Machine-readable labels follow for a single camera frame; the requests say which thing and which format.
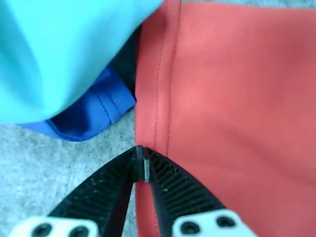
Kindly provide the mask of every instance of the dark fabric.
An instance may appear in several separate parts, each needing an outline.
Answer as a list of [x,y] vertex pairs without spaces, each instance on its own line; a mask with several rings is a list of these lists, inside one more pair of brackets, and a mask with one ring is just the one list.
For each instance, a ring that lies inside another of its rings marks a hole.
[[141,27],[138,27],[110,63],[133,95],[135,95],[136,58],[140,32]]

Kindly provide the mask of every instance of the cloth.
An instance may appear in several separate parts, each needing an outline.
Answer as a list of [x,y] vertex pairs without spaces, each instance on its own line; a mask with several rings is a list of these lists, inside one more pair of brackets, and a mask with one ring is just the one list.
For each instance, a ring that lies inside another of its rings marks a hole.
[[[261,237],[314,236],[316,11],[165,0],[142,26],[136,143],[167,155]],[[158,237],[136,186],[140,237]]]
[[108,66],[92,87],[62,113],[22,127],[63,140],[84,141],[108,128],[134,104],[131,92]]
[[0,123],[77,101],[162,0],[0,0]]

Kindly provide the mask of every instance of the gray carpet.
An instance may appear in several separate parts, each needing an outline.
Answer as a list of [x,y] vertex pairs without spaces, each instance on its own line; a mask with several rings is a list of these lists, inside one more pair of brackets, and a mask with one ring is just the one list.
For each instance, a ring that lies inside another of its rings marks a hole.
[[[223,0],[247,5],[314,7],[315,0]],[[0,126],[0,237],[19,221],[46,215],[90,174],[134,145],[134,112],[82,143],[60,141],[19,128]],[[124,237],[136,236],[134,197]]]

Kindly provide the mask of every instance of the blue fabric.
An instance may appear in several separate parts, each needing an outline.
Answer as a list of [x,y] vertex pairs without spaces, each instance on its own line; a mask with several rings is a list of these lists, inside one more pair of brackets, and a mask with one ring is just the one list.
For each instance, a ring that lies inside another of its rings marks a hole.
[[116,122],[134,104],[130,91],[108,66],[92,87],[62,113],[21,126],[59,139],[84,141]]

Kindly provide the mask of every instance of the red fabric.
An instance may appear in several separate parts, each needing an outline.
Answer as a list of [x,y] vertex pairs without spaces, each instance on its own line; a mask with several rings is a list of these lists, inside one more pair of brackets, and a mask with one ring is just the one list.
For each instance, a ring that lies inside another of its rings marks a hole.
[[[136,142],[262,237],[315,236],[316,11],[165,0],[143,26]],[[158,237],[136,187],[141,237]]]

